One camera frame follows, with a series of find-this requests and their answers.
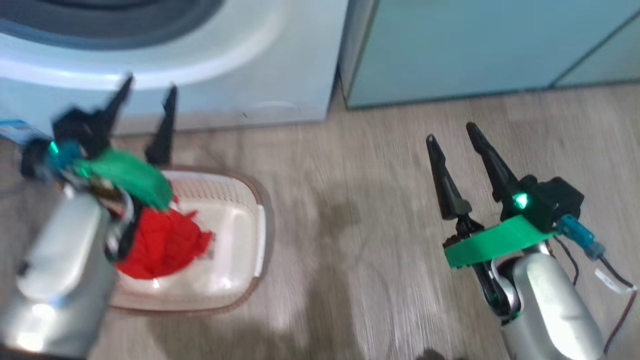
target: red cloth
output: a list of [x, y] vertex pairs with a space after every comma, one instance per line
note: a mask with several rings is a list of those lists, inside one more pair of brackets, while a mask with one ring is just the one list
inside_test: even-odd
[[133, 247], [118, 269], [134, 279], [153, 279], [185, 268], [207, 250], [213, 237], [200, 231], [192, 220], [195, 215], [145, 208]]

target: laminate flooring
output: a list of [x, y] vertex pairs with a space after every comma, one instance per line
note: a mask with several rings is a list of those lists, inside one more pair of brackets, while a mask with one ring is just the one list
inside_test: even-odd
[[[562, 176], [583, 192], [581, 220], [618, 271], [640, 282], [640, 84], [368, 110], [345, 109], [338, 91], [323, 123], [177, 134], [175, 164], [242, 172], [266, 189], [273, 226], [266, 276], [225, 315], [109, 313], [90, 359], [507, 359], [473, 271], [449, 269], [442, 252], [454, 222], [440, 218], [428, 134], [438, 138], [472, 216], [491, 225], [500, 211], [468, 121], [517, 176]], [[140, 155], [147, 138], [115, 145]], [[0, 150], [3, 303], [55, 196], [20, 182], [11, 143]], [[580, 265], [577, 289], [607, 336], [627, 298], [569, 247]], [[636, 305], [609, 359], [640, 359], [639, 334]]]

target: white label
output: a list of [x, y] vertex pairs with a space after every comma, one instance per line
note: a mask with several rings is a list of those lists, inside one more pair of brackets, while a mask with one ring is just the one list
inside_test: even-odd
[[621, 295], [630, 293], [631, 291], [634, 290], [634, 289], [623, 290], [618, 286], [618, 284], [616, 284], [613, 280], [611, 280], [611, 278], [608, 277], [605, 273], [603, 273], [600, 269], [596, 269], [596, 276], [599, 277], [600, 280], [602, 280], [602, 282], [604, 282], [604, 284], [609, 287], [609, 289]]
[[43, 138], [45, 136], [35, 127], [22, 120], [0, 120], [0, 137], [23, 145], [30, 139]]

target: white plastic basket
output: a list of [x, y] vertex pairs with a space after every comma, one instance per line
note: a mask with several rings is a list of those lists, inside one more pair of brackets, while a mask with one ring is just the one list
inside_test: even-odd
[[163, 171], [181, 212], [215, 236], [203, 256], [185, 269], [152, 280], [119, 273], [111, 305], [128, 311], [226, 312], [242, 304], [259, 283], [266, 246], [264, 207], [256, 187], [234, 174], [201, 168]]

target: light blue cabinet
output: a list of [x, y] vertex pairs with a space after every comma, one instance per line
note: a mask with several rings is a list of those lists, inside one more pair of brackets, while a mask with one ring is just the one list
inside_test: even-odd
[[640, 0], [352, 1], [374, 4], [348, 24], [363, 34], [340, 61], [350, 107], [546, 88], [640, 10]]
[[640, 80], [640, 17], [580, 62], [558, 86]]

